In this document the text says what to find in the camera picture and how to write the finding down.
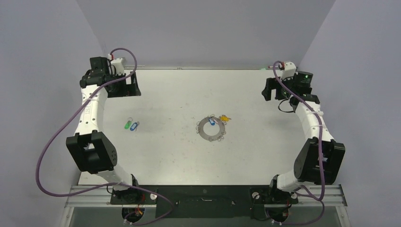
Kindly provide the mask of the green key tag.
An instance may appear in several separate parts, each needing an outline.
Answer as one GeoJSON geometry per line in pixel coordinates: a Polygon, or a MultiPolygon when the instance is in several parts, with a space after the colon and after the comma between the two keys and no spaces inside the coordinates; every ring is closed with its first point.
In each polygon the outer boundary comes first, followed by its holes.
{"type": "Polygon", "coordinates": [[[133,119],[131,117],[129,117],[127,119],[127,122],[125,123],[124,129],[129,129],[131,127],[132,122],[133,122],[133,119]]]}

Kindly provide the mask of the round metal keyring disc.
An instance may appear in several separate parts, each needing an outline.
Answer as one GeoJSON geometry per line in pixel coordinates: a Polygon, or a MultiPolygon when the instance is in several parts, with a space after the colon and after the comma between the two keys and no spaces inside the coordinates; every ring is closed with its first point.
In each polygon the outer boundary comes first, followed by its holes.
{"type": "Polygon", "coordinates": [[[208,115],[196,123],[196,133],[206,141],[222,141],[226,135],[226,124],[227,122],[222,122],[219,116],[208,115]],[[208,118],[213,118],[216,124],[212,126],[208,118]]]}

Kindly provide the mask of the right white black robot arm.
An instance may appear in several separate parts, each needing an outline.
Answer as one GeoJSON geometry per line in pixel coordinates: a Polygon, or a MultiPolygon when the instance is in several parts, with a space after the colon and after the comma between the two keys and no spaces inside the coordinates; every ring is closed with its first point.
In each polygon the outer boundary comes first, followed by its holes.
{"type": "Polygon", "coordinates": [[[271,100],[274,90],[276,100],[289,102],[306,138],[292,170],[271,180],[267,196],[272,202],[280,202],[286,195],[295,194],[310,185],[321,186],[320,196],[313,198],[322,201],[326,186],[336,180],[345,155],[345,145],[335,140],[323,120],[320,100],[312,94],[312,78],[312,73],[303,71],[285,79],[278,76],[267,78],[262,91],[266,101],[271,100]]]}

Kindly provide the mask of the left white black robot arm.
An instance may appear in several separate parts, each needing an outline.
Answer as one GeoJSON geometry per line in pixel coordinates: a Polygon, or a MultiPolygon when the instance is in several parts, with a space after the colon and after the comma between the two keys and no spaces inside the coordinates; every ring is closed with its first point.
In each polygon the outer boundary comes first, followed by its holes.
{"type": "Polygon", "coordinates": [[[143,201],[138,181],[117,162],[117,150],[103,132],[105,102],[108,98],[140,96],[136,76],[127,83],[123,78],[125,58],[92,57],[91,68],[79,82],[83,108],[78,126],[66,146],[81,172],[88,172],[114,183],[111,204],[143,201]]]}

